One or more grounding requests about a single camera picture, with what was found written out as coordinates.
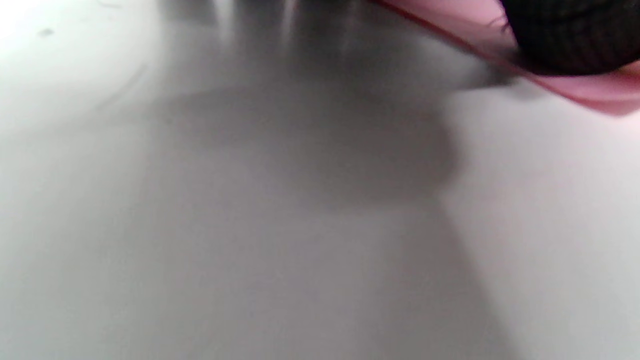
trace white surface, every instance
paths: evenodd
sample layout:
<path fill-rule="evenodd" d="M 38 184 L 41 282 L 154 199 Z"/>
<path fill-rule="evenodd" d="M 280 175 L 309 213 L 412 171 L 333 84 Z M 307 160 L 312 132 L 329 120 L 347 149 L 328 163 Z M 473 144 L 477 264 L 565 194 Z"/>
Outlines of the white surface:
<path fill-rule="evenodd" d="M 640 357 L 637 115 L 366 2 L 0 4 L 0 359 Z"/>

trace pink cloth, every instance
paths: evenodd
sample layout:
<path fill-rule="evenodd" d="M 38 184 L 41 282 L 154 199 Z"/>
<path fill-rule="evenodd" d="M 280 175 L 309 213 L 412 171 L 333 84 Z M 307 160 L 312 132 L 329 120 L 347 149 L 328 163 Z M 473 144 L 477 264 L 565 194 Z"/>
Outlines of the pink cloth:
<path fill-rule="evenodd" d="M 560 76 L 535 71 L 518 57 L 497 0 L 376 0 L 496 65 L 588 108 L 611 115 L 640 109 L 640 62 L 615 72 Z"/>

